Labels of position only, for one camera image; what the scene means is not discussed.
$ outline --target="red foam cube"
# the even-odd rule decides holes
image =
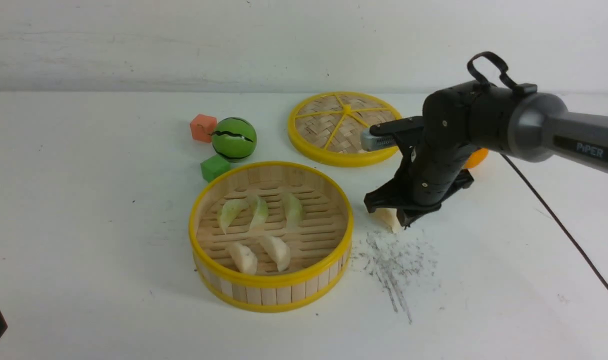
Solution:
[[[199,114],[190,122],[190,134],[196,141],[211,142],[211,133],[217,124],[218,119],[215,117]]]

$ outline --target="bamboo steamer lid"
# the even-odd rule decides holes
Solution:
[[[291,111],[288,137],[298,151],[316,162],[369,166],[391,157],[397,148],[362,150],[363,130],[401,117],[394,107],[375,96],[350,91],[321,93]]]

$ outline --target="black cable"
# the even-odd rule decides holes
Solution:
[[[521,180],[526,184],[526,186],[530,189],[530,191],[533,193],[533,195],[535,195],[535,197],[537,198],[537,200],[539,200],[539,202],[542,205],[544,205],[544,208],[546,208],[546,210],[550,214],[550,216],[553,217],[553,220],[555,221],[555,223],[557,223],[557,226],[559,226],[559,228],[562,229],[562,231],[564,232],[564,234],[566,234],[566,236],[568,237],[568,239],[571,240],[571,243],[573,243],[573,245],[575,246],[575,248],[577,249],[577,251],[580,252],[580,254],[582,255],[582,257],[586,261],[586,264],[588,264],[588,266],[590,266],[590,268],[592,269],[592,272],[595,273],[595,275],[597,276],[597,278],[599,279],[599,281],[601,281],[601,284],[604,285],[604,287],[606,288],[606,290],[608,290],[608,282],[606,282],[606,280],[604,279],[604,277],[602,276],[602,274],[599,271],[597,271],[597,268],[595,267],[595,265],[593,264],[593,262],[589,259],[588,255],[586,255],[586,253],[585,253],[584,249],[582,248],[582,246],[580,246],[580,244],[578,244],[578,242],[573,237],[573,235],[571,235],[571,233],[569,232],[569,230],[567,230],[567,227],[564,226],[564,224],[562,224],[562,221],[560,221],[560,219],[558,218],[558,216],[555,215],[555,212],[553,212],[553,210],[551,210],[551,207],[548,205],[548,203],[546,203],[546,201],[544,201],[544,199],[542,198],[542,196],[540,196],[540,194],[538,193],[538,191],[535,190],[535,187],[533,187],[533,185],[531,184],[531,182],[528,181],[528,179],[526,179],[526,176],[524,176],[524,174],[520,171],[520,169],[517,168],[517,166],[515,166],[515,164],[508,158],[508,156],[502,154],[502,157],[506,160],[506,162],[508,163],[508,165],[510,165],[510,167],[512,167],[512,170],[514,170],[515,173],[517,173],[519,175],[519,177],[521,178]]]

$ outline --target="white table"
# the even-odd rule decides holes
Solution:
[[[425,97],[380,96],[405,115]],[[305,97],[0,93],[0,359],[608,359],[608,292],[501,157],[389,235],[362,199],[400,157],[308,160],[286,136]],[[186,230],[213,151],[190,137],[198,112],[251,121],[252,161],[315,166],[344,189],[354,259],[322,299],[258,314],[199,281]]]

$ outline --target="green ball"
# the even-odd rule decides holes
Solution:
[[[258,145],[253,125],[240,117],[227,117],[218,122],[210,138],[215,152],[229,162],[250,157]]]

